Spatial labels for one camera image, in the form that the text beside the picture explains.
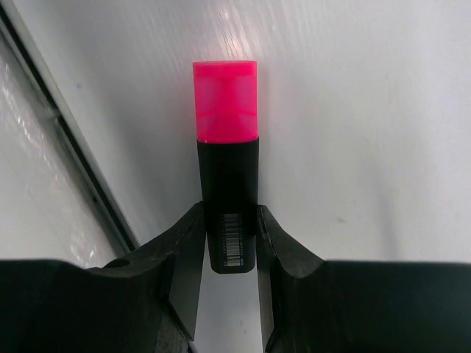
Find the pink capped black highlighter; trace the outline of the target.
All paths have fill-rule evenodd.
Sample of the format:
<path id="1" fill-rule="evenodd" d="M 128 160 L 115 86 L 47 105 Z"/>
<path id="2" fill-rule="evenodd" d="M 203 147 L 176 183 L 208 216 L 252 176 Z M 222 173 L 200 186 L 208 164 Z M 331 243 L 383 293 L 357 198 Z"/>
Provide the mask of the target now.
<path id="1" fill-rule="evenodd" d="M 258 206 L 258 66 L 253 60 L 193 64 L 196 140 L 210 266 L 255 266 Z"/>

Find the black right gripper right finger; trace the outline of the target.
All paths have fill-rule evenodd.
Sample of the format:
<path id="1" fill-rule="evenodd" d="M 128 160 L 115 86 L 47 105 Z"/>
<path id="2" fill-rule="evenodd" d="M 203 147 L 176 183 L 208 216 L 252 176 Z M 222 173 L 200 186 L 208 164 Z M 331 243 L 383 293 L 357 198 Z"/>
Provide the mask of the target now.
<path id="1" fill-rule="evenodd" d="M 470 266 L 323 260 L 258 208 L 265 352 L 468 352 Z"/>

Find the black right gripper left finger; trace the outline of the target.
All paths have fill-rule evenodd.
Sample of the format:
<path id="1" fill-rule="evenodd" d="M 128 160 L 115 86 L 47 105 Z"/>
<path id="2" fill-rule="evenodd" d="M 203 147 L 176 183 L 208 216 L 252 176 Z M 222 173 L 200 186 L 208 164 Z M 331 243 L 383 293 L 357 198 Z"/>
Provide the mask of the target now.
<path id="1" fill-rule="evenodd" d="M 203 207 L 101 268 L 1 262 L 3 352 L 188 352 L 205 252 Z"/>

